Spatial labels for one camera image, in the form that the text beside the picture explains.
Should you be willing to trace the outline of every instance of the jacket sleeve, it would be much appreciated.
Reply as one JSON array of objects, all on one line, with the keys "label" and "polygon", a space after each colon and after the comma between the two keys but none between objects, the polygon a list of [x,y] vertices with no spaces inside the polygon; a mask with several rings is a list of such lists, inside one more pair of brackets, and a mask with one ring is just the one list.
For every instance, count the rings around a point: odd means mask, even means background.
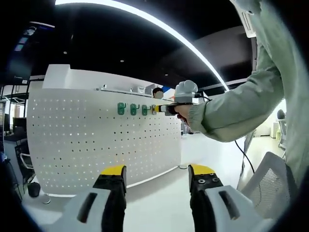
[{"label": "jacket sleeve", "polygon": [[259,43],[257,55],[257,71],[252,72],[246,83],[190,108],[191,129],[230,142],[253,131],[268,118],[283,98],[283,86],[279,70]]}]

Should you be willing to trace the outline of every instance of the white pegboard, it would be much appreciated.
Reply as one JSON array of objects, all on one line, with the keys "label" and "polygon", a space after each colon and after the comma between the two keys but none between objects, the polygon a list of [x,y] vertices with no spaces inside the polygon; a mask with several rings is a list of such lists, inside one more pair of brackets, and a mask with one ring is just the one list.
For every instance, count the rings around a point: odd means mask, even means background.
[{"label": "white pegboard", "polygon": [[[125,114],[117,104],[126,103]],[[137,115],[130,104],[140,105]],[[76,89],[40,89],[28,102],[28,144],[44,192],[77,194],[108,166],[127,166],[135,184],[180,164],[181,122],[163,113],[141,114],[143,104],[170,104],[140,95]]]}]

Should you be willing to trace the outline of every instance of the ceiling light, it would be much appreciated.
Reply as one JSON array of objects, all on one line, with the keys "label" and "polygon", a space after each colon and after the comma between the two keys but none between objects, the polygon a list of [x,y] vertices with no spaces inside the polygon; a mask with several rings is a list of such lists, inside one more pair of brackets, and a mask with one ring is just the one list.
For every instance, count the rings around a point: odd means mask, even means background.
[{"label": "ceiling light", "polygon": [[169,34],[174,36],[176,39],[178,39],[180,42],[182,42],[184,45],[186,45],[195,55],[197,55],[198,58],[200,58],[207,66],[208,68],[213,72],[213,74],[218,78],[218,80],[221,82],[221,84],[224,86],[224,88],[229,91],[227,85],[223,81],[222,77],[219,75],[219,73],[215,70],[215,68],[209,63],[209,61],[189,42],[187,41],[181,34],[179,34],[177,31],[175,31],[173,28],[168,26],[167,24],[163,23],[159,19],[153,17],[152,15],[141,11],[133,6],[129,6],[117,1],[113,0],[56,0],[56,5],[60,4],[66,4],[66,3],[94,3],[94,4],[101,4],[105,6],[111,6],[123,11],[130,12],[134,15],[138,15],[139,17],[142,17],[153,24],[156,24],[163,30],[167,31]]}]

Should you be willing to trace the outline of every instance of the light green jacket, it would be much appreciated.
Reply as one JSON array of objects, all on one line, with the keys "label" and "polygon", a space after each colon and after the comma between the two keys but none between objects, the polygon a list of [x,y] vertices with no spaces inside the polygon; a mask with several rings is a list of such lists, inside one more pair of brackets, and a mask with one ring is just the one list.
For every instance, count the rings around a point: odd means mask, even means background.
[{"label": "light green jacket", "polygon": [[297,185],[309,165],[309,74],[281,19],[265,0],[238,0],[253,12],[258,40],[256,71],[246,83],[210,102],[194,105],[188,122],[193,130],[230,142],[254,130],[285,98],[286,163]]}]

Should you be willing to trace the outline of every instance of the hand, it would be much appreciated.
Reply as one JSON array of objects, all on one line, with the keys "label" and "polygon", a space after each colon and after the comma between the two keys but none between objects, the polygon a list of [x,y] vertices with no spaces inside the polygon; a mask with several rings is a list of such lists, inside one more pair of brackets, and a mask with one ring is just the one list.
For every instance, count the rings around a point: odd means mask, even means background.
[{"label": "hand", "polygon": [[174,110],[179,113],[179,115],[177,115],[178,118],[180,118],[182,121],[185,121],[186,123],[188,123],[188,117],[189,117],[189,110],[191,108],[192,105],[178,105],[175,106]]}]

